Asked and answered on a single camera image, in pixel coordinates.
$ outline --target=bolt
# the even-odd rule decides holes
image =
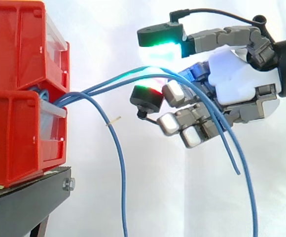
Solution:
[[[75,179],[74,178],[66,178],[63,181],[63,190],[73,191],[74,189],[75,189]]]

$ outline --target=green led light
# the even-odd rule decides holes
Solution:
[[[171,65],[181,59],[181,45],[173,42],[140,47],[140,55],[147,65],[171,68]]]

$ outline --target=blue wire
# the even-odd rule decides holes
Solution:
[[[207,106],[207,109],[208,109],[215,125],[217,126],[217,128],[220,127],[220,124],[219,124],[219,122],[220,122],[222,124],[222,126],[230,134],[230,136],[231,136],[231,138],[235,144],[235,147],[236,147],[236,149],[240,155],[240,159],[241,159],[243,169],[244,169],[244,173],[245,173],[246,183],[248,186],[248,191],[249,191],[249,196],[250,196],[250,205],[251,205],[251,211],[252,211],[252,221],[253,221],[253,237],[258,237],[258,219],[257,219],[256,203],[255,203],[255,197],[254,197],[254,192],[253,192],[253,188],[252,188],[250,173],[249,173],[249,169],[248,169],[248,165],[247,165],[244,153],[243,153],[243,151],[240,147],[240,144],[239,144],[238,140],[236,139],[236,136],[233,133],[230,125],[226,121],[225,117],[218,110],[218,108],[215,106],[215,104],[199,88],[197,88],[195,85],[193,85],[192,83],[190,83],[188,80],[184,79],[181,76],[177,77],[177,76],[172,76],[172,75],[155,74],[155,75],[146,75],[146,76],[141,76],[141,77],[137,77],[134,79],[129,79],[129,80],[117,83],[115,85],[106,87],[105,89],[101,89],[101,90],[97,90],[95,92],[89,93],[89,96],[94,96],[94,95],[98,95],[100,93],[105,93],[109,90],[118,88],[120,86],[132,83],[132,82],[137,81],[137,80],[147,79],[147,78],[161,78],[161,77],[174,79],[177,82],[190,87],[199,96],[199,98],[202,100],[202,102]]]
[[[171,76],[169,78],[170,75],[165,75],[165,74],[151,74],[151,75],[144,75],[144,76],[140,76],[140,77],[136,77],[136,78],[133,78],[133,79],[128,79],[128,80],[125,80],[125,81],[122,81],[120,83],[117,83],[117,84],[114,84],[114,85],[111,85],[111,86],[108,86],[104,89],[99,89],[99,90],[96,90],[94,92],[89,92],[88,95],[89,96],[95,96],[95,95],[99,95],[99,94],[102,94],[102,93],[105,93],[107,91],[110,91],[110,90],[113,90],[113,89],[116,89],[118,87],[121,87],[121,86],[124,86],[124,85],[127,85],[127,84],[130,84],[130,83],[133,83],[135,81],[138,81],[138,80],[141,80],[141,79],[148,79],[148,78],[168,78],[168,79],[173,79],[173,76]],[[65,94],[64,96],[62,96],[62,101],[61,102],[58,102],[58,103],[55,103],[55,105],[59,106],[59,107],[64,107],[70,103],[73,103],[74,101],[72,102],[69,102],[68,100],[65,100],[66,98],[69,98],[69,97],[72,97],[72,94],[71,92],[70,93],[67,93]],[[230,157],[230,160],[231,160],[231,163],[232,163],[232,166],[236,172],[237,175],[240,175],[240,171],[236,165],[236,162],[235,162],[235,159],[234,159],[234,156],[232,154],[232,151],[227,143],[227,140],[225,138],[225,135],[224,135],[224,132],[223,132],[223,129],[221,128],[221,125],[220,123],[215,119],[215,116],[212,116],[213,118],[213,122],[215,123],[216,127],[217,127],[217,130],[219,132],[219,134],[221,135],[221,139],[223,141],[223,144],[226,148],[226,151]]]
[[[87,94],[87,93],[89,93],[89,92],[91,92],[93,90],[97,90],[97,89],[99,89],[101,87],[104,87],[106,85],[109,85],[109,84],[111,84],[111,83],[113,83],[113,82],[115,82],[117,80],[120,80],[121,78],[126,77],[126,76],[128,76],[130,74],[141,72],[141,71],[143,71],[143,70],[145,70],[146,68],[149,68],[149,67],[150,66],[144,66],[144,67],[139,67],[139,68],[135,68],[135,69],[129,70],[129,71],[127,71],[125,73],[122,73],[122,74],[120,74],[120,75],[118,75],[116,77],[113,77],[113,78],[111,78],[111,79],[109,79],[107,81],[104,81],[104,82],[102,82],[102,83],[100,83],[98,85],[95,85],[95,86],[93,86],[91,88],[88,88],[88,89],[82,91],[82,93]],[[62,101],[65,98],[67,98],[67,96],[65,96],[65,95],[64,95],[64,97],[62,96],[61,98],[56,100],[54,102],[54,104],[58,104],[60,101]],[[73,96],[72,98],[68,98],[67,103],[70,104],[70,103],[76,102],[77,100],[79,100],[78,96]]]
[[[143,70],[145,70],[147,68],[150,68],[150,67],[152,67],[152,66],[144,66],[144,67],[139,67],[139,68],[135,68],[135,69],[129,70],[129,71],[127,71],[125,73],[122,73],[122,74],[120,74],[120,75],[118,75],[116,77],[113,77],[113,78],[111,78],[109,80],[106,80],[106,81],[104,81],[104,82],[102,82],[102,83],[100,83],[98,85],[95,85],[95,86],[93,86],[91,88],[88,88],[88,89],[82,91],[82,93],[88,94],[91,91],[94,91],[94,90],[97,90],[97,89],[99,89],[101,87],[107,86],[107,85],[109,85],[109,84],[111,84],[113,82],[116,82],[117,80],[120,80],[120,79],[130,75],[130,74],[141,72],[141,71],[143,71]],[[173,76],[181,77],[181,78],[184,79],[184,77],[182,77],[181,75],[179,75],[179,74],[177,74],[175,72],[172,72],[171,70],[168,70],[166,68],[161,68],[161,67],[159,69],[161,69],[165,73],[168,73],[168,74],[173,75]],[[77,96],[73,96],[71,98],[68,98],[67,96],[64,95],[61,98],[59,98],[58,100],[56,100],[54,102],[54,104],[58,104],[60,102],[63,102],[63,100],[65,100],[65,99],[66,99],[66,103],[67,104],[70,104],[70,103],[73,103],[73,102],[76,102],[76,101],[79,100],[79,98]]]
[[[107,115],[105,114],[105,112],[103,111],[102,107],[93,98],[81,92],[70,92],[70,95],[81,97],[83,99],[88,100],[90,103],[92,103],[96,107],[98,112],[101,114],[103,119],[105,120],[105,123],[108,125],[110,133],[113,137],[113,140],[115,142],[115,145],[118,151],[120,168],[121,168],[121,215],[122,215],[123,235],[124,237],[128,237],[127,218],[126,218],[126,171],[125,171],[123,153],[122,153],[121,145],[117,137],[117,134],[113,126],[110,124],[110,121]]]

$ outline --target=white backdrop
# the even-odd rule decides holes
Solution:
[[[286,39],[286,1],[45,0],[71,43],[71,89],[81,91],[141,66],[136,31],[172,10],[211,7],[252,19],[263,14],[275,40]],[[217,15],[183,19],[188,34],[237,25]],[[182,60],[202,61],[204,55]],[[186,150],[180,138],[136,118],[132,86],[96,97],[115,123],[126,162],[130,237],[251,237],[244,176],[236,176],[220,138]],[[266,121],[234,127],[245,151],[260,237],[286,237],[286,99]],[[109,131],[88,102],[69,106],[67,165],[76,189],[52,213],[47,237],[121,237],[120,168]]]

